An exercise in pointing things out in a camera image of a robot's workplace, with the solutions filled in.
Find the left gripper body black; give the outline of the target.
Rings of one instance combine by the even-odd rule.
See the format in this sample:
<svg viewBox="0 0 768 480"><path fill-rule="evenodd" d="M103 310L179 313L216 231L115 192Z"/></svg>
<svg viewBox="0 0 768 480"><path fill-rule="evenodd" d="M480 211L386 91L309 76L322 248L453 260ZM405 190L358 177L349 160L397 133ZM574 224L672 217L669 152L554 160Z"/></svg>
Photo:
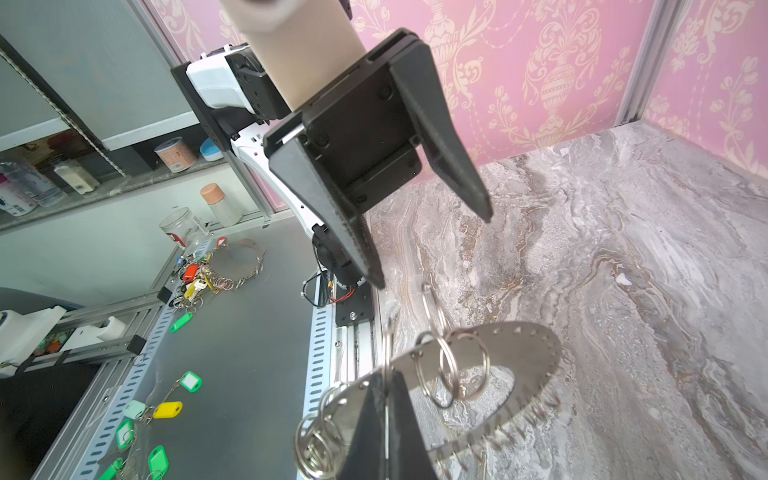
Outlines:
<svg viewBox="0 0 768 480"><path fill-rule="evenodd" d="M270 130L263 142L269 170L288 184L285 136L295 136L313 163L364 213L422 170L418 136L389 62L418 36L399 29Z"/></svg>

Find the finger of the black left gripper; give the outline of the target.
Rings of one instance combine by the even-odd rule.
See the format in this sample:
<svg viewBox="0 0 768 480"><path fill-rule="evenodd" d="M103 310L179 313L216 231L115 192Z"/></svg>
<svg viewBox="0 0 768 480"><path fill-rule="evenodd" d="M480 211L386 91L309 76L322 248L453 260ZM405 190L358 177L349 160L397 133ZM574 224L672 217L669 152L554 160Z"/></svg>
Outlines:
<svg viewBox="0 0 768 480"><path fill-rule="evenodd" d="M266 156L270 171L329 227L362 276L384 288L382 264L364 217L300 139L267 137Z"/></svg>
<svg viewBox="0 0 768 480"><path fill-rule="evenodd" d="M480 219L493 216L489 192L463 146L428 45L415 41L390 61L390 73L432 171Z"/></svg>

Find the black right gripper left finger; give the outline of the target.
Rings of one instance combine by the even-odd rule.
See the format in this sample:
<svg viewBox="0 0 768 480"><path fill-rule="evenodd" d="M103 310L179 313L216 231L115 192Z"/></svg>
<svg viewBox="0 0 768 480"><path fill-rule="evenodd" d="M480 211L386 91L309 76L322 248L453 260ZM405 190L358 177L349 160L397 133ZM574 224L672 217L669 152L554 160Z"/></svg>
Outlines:
<svg viewBox="0 0 768 480"><path fill-rule="evenodd" d="M351 446L338 476L340 480L385 478L386 394L382 375L376 373L358 417Z"/></svg>

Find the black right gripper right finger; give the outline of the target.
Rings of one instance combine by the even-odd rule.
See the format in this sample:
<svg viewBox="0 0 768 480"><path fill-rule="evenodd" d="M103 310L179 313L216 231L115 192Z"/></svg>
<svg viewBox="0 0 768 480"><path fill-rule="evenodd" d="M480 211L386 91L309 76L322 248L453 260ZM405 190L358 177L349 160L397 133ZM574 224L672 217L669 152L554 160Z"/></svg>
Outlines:
<svg viewBox="0 0 768 480"><path fill-rule="evenodd" d="M393 370L387 391L388 478L437 480L404 376Z"/></svg>

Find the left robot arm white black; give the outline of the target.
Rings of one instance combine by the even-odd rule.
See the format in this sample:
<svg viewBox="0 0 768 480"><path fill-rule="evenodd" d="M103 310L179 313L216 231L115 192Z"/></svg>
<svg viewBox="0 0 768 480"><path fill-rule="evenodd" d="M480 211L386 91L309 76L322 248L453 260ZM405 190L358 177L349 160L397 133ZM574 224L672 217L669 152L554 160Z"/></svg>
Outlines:
<svg viewBox="0 0 768 480"><path fill-rule="evenodd" d="M383 288L365 213L424 166L482 220L490 195L451 119L430 46L401 28L366 49L346 1L225 1L243 36L172 69L215 145L250 163L343 300Z"/></svg>

